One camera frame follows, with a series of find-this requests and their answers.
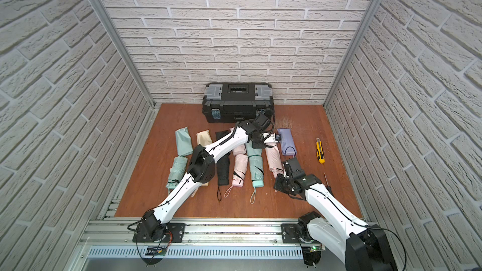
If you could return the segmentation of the black umbrella sleeve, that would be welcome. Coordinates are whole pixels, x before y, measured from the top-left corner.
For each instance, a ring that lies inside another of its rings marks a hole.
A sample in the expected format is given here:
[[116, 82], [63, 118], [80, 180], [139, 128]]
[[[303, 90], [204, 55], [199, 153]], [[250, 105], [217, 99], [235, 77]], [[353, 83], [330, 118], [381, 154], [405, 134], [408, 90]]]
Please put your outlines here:
[[217, 141], [221, 140], [225, 136], [228, 136], [229, 134], [231, 134], [229, 130], [222, 130], [215, 133]]

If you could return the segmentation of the mint green sleeved umbrella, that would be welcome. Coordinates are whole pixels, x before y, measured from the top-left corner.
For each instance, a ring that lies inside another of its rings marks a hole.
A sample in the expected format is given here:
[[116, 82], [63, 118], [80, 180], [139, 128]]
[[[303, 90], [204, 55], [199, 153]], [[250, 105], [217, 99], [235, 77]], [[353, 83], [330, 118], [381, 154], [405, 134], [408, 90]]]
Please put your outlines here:
[[251, 172], [252, 187], [254, 189], [250, 198], [250, 204], [253, 205], [256, 200], [257, 188], [262, 188], [264, 186], [264, 170], [262, 156], [257, 154], [249, 156], [249, 167]]

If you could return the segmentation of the black sleeved umbrella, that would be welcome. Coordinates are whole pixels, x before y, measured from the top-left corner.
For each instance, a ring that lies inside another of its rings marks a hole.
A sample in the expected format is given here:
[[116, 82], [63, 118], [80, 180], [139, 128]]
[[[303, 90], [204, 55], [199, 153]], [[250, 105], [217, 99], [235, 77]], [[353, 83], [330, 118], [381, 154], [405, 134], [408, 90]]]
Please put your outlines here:
[[229, 184], [228, 174], [230, 169], [230, 154], [222, 156], [216, 163], [216, 171], [218, 177], [218, 189], [217, 189], [217, 199], [222, 200], [221, 186], [227, 186]]

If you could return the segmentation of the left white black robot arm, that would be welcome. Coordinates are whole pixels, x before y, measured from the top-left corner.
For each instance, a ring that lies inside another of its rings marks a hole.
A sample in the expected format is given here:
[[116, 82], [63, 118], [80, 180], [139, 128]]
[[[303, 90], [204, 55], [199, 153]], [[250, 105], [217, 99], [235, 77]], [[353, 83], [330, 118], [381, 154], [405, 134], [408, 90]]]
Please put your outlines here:
[[147, 210], [141, 219], [128, 226], [134, 232], [134, 243], [160, 241], [167, 232], [168, 223], [193, 192], [215, 175], [215, 164], [238, 146], [250, 141], [266, 146], [273, 135], [274, 121], [260, 115], [254, 120], [238, 122], [228, 134], [205, 147], [194, 148], [187, 173], [181, 182], [158, 206]]

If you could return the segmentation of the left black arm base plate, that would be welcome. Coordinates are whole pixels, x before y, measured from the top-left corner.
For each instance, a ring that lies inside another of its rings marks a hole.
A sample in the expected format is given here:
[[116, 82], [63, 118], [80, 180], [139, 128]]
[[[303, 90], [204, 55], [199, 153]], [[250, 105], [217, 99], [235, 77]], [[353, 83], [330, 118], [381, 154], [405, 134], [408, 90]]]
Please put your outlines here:
[[139, 223], [134, 229], [134, 243], [181, 243], [186, 224], [185, 223], [167, 223], [161, 225], [150, 226], [145, 223]]

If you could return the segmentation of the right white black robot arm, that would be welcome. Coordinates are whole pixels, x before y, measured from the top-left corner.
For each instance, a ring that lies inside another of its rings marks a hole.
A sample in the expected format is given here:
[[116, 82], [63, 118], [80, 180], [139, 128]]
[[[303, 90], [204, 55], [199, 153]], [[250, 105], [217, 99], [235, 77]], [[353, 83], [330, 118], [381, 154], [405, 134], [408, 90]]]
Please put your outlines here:
[[397, 270], [383, 228], [369, 225], [345, 208], [313, 174], [306, 174], [297, 158], [283, 162], [274, 189], [292, 199], [308, 202], [317, 212], [298, 219], [298, 232], [305, 242], [323, 244], [346, 270]]

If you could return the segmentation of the cream umbrella sleeve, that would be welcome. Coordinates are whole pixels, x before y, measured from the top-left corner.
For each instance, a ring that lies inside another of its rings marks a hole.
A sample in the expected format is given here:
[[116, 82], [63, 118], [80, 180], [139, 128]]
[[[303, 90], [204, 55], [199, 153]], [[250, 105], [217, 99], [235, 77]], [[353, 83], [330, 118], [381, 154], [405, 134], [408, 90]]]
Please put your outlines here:
[[197, 133], [197, 143], [203, 147], [213, 143], [209, 129]]

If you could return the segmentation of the light pink sleeved umbrella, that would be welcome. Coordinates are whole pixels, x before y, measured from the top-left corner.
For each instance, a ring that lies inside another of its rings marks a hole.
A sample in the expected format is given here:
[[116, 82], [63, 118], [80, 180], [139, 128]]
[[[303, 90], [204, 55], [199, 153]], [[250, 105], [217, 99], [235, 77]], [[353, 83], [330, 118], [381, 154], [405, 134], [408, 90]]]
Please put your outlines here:
[[270, 170], [274, 178], [277, 178], [279, 175], [284, 176], [284, 170], [282, 168], [271, 168]]

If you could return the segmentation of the lavender sleeved umbrella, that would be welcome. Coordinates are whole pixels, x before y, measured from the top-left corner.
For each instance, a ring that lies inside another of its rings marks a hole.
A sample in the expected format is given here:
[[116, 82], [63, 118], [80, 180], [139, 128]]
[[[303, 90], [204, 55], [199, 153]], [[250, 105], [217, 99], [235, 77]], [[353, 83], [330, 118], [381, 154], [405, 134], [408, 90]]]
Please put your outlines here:
[[297, 150], [294, 144], [294, 139], [292, 136], [291, 129], [281, 129], [277, 130], [277, 133], [281, 136], [281, 152], [284, 156], [296, 156]]

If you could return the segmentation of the yellow utility knife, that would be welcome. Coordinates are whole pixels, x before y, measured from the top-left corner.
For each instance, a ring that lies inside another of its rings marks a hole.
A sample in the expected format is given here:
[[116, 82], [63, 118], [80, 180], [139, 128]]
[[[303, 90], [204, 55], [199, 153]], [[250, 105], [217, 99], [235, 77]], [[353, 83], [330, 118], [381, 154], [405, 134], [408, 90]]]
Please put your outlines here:
[[317, 155], [318, 162], [320, 164], [324, 164], [325, 155], [323, 152], [323, 146], [322, 146], [321, 140], [319, 138], [316, 138], [316, 155]]

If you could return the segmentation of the yellow black screwdriver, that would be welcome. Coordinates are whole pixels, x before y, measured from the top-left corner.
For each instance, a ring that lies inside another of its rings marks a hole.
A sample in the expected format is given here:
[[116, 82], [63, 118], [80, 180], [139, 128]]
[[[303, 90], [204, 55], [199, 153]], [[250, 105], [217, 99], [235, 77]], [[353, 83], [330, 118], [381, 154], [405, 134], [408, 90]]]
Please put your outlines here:
[[324, 174], [324, 176], [325, 176], [325, 181], [326, 181], [326, 184], [325, 184], [326, 189], [328, 190], [328, 192], [329, 192], [330, 194], [333, 194], [332, 188], [331, 188], [331, 186], [329, 185], [328, 178], [327, 178], [326, 174]]

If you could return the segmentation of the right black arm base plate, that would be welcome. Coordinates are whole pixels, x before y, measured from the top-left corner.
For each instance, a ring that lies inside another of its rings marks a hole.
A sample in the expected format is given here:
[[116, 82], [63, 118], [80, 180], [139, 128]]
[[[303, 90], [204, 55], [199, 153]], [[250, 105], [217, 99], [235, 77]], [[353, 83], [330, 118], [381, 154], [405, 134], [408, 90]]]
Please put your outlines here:
[[283, 243], [320, 244], [308, 233], [307, 226], [301, 223], [282, 223], [281, 233]]

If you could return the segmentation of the black plastic toolbox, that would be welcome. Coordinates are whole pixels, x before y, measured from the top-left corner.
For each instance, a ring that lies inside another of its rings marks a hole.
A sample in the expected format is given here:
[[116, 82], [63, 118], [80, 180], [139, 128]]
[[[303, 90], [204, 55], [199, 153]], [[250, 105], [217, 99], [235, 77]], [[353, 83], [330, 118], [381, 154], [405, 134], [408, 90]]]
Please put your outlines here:
[[205, 87], [202, 113], [209, 123], [235, 123], [274, 112], [272, 86], [262, 82], [214, 82]]

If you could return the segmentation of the aluminium mounting rail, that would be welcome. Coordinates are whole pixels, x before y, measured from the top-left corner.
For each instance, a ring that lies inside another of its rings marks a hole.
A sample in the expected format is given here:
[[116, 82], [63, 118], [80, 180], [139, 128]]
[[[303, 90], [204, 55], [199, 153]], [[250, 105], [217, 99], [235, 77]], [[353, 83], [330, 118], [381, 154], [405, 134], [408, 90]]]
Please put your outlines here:
[[296, 219], [175, 218], [185, 223], [181, 243], [134, 243], [128, 226], [134, 218], [90, 221], [75, 247], [73, 260], [89, 258], [138, 258], [154, 263], [163, 258], [295, 259], [318, 257], [323, 244], [283, 243], [281, 224]]

